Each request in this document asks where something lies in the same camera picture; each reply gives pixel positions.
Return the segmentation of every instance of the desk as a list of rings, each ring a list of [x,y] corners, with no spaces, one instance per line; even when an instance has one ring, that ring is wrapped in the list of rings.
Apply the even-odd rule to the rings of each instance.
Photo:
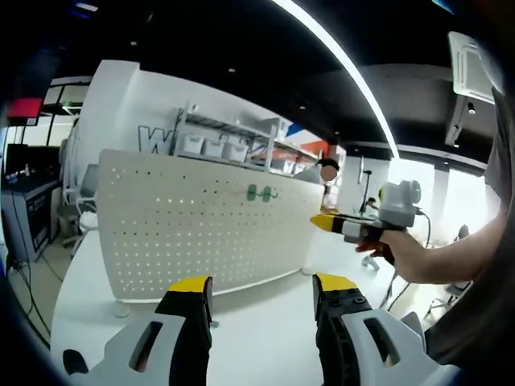
[[[14,255],[35,261],[57,234],[60,181],[27,179],[2,186],[2,210]]]
[[[378,261],[381,270],[361,265],[362,255],[341,236],[318,232],[307,265],[355,281],[372,307],[378,307],[393,267]],[[311,277],[294,273],[276,281],[213,299],[212,349],[208,384],[274,386],[322,384],[315,345]],[[63,368],[62,353],[78,350],[89,368],[101,361],[105,343],[130,320],[154,305],[130,304],[127,318],[113,316],[111,293],[98,232],[86,235],[64,278],[52,322],[51,357]]]

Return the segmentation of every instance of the wall lettering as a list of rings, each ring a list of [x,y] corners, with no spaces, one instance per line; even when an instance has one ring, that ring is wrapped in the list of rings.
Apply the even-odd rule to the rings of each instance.
[[[164,129],[159,127],[154,127],[152,132],[150,132],[150,127],[138,126],[140,152],[168,155],[171,150],[172,138],[172,130],[168,130],[165,134]]]

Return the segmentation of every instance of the ceiling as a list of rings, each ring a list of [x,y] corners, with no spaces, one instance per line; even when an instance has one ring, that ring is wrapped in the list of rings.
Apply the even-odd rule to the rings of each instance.
[[[385,142],[340,63],[272,1],[95,3],[90,18],[68,17],[59,76],[92,75],[102,59],[135,60],[244,97],[343,146]],[[360,68],[397,143],[487,162],[493,106],[473,101],[476,114],[455,112],[447,33],[468,33],[457,18],[430,0],[298,4]],[[444,143],[453,119],[463,127],[459,148]]]

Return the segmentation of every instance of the cable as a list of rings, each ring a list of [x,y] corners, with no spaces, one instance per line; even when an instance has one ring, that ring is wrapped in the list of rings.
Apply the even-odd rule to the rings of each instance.
[[[48,343],[48,341],[41,335],[41,333],[39,332],[39,330],[37,328],[35,328],[34,326],[34,323],[31,321],[31,319],[29,318],[29,315],[28,313],[25,312],[25,310],[23,309],[22,307],[22,303],[20,303],[19,299],[18,299],[18,296],[16,296],[16,293],[13,291],[13,288],[12,286],[10,286],[9,288],[9,291],[10,291],[10,295],[16,299],[16,304],[18,304],[18,307],[19,307],[19,310],[20,312],[23,314],[23,316],[25,317],[25,320],[27,321],[27,324],[31,327],[31,329],[35,332],[36,336],[39,338],[39,340],[41,340],[41,342],[43,342],[43,344],[45,345],[45,347],[50,350],[50,343]]]
[[[23,237],[22,225],[19,222],[18,210],[16,209],[16,202],[14,201],[14,193],[13,192],[10,193],[10,197],[13,201],[14,215],[16,216],[16,221],[18,222],[18,228],[19,228],[20,233],[22,234],[22,242],[23,242],[23,248],[25,249],[25,256],[28,259],[29,252],[27,249],[27,245],[25,244],[25,238]],[[21,273],[22,269],[23,269],[22,264],[18,260],[18,268],[17,268],[18,272]],[[27,280],[27,278],[25,277],[25,274],[23,274],[23,277],[25,277],[25,280],[23,280],[23,281],[25,282],[25,285],[27,286],[27,288],[29,290],[29,295],[31,296],[31,307],[27,311],[27,317],[28,317],[28,315],[34,309],[34,301],[33,301],[34,298],[32,297],[32,289],[31,289],[31,287],[32,287],[32,269],[31,269],[31,264],[28,262],[28,260],[27,260],[27,269],[28,269],[28,273],[29,273],[29,278]]]
[[[25,258],[27,259],[27,267],[28,267],[28,271],[29,271],[29,279],[28,280],[27,280],[27,277],[25,276],[25,273],[23,273],[23,270],[21,269],[21,265],[20,265],[20,269],[18,271],[22,275],[22,278],[24,279],[23,281],[27,285],[27,288],[29,289],[29,295],[31,296],[31,308],[29,311],[32,311],[32,309],[34,308],[35,312],[38,314],[39,319],[41,320],[41,323],[43,324],[43,327],[45,328],[47,333],[50,335],[50,329],[48,328],[47,324],[45,323],[43,316],[41,316],[41,313],[39,312],[39,308],[35,304],[34,296],[32,294],[32,269],[31,269],[31,262],[29,261],[29,252],[27,249],[27,244],[25,244],[25,238],[23,237],[22,225],[19,222],[18,211],[16,210],[16,202],[14,201],[14,193],[11,192],[10,196],[13,200],[14,215],[16,216],[16,221],[18,222],[18,228],[19,228],[20,233],[22,234],[23,247],[25,248]]]
[[[429,247],[429,240],[431,239],[431,219],[429,218],[429,216],[426,213],[421,211],[420,208],[417,210],[417,215],[422,215],[422,216],[425,216],[427,218],[427,240],[426,240],[426,248],[427,248],[427,247]],[[401,293],[399,295],[397,295],[397,297],[389,305],[388,311],[390,311],[392,309],[392,307],[395,304],[395,302],[406,292],[406,290],[408,289],[410,284],[411,283],[408,282],[406,284],[406,286],[402,289]]]
[[[59,281],[62,283],[62,282],[63,282],[63,279],[62,279],[62,278],[61,278],[61,276],[59,276],[59,275],[57,274],[57,272],[52,268],[52,266],[51,266],[51,265],[50,265],[50,263],[48,262],[47,258],[46,258],[46,257],[45,257],[45,255],[43,255],[42,253],[41,253],[41,258],[43,259],[43,261],[44,261],[45,263],[47,263],[48,268],[51,270],[51,272],[54,274],[54,276],[55,276],[55,277],[57,277],[57,280],[59,280]]]
[[[50,329],[48,328],[48,325],[45,323],[45,319],[43,319],[43,316],[41,315],[41,312],[39,311],[38,306],[35,304],[34,295],[32,295],[32,289],[29,286],[27,282],[27,277],[25,276],[25,273],[23,273],[22,270],[18,271],[19,274],[22,276],[23,282],[27,285],[27,288],[29,289],[29,295],[31,296],[31,302],[34,307],[35,312],[37,313],[39,320],[41,321],[41,324],[43,324],[44,329],[47,331],[48,335],[50,335]]]

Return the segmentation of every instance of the white pegboard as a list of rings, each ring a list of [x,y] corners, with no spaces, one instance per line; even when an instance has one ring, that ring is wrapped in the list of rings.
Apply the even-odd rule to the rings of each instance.
[[[278,195],[247,200],[250,184]],[[323,187],[260,171],[155,154],[104,150],[97,208],[113,294],[160,299],[208,274],[226,291],[300,269]]]

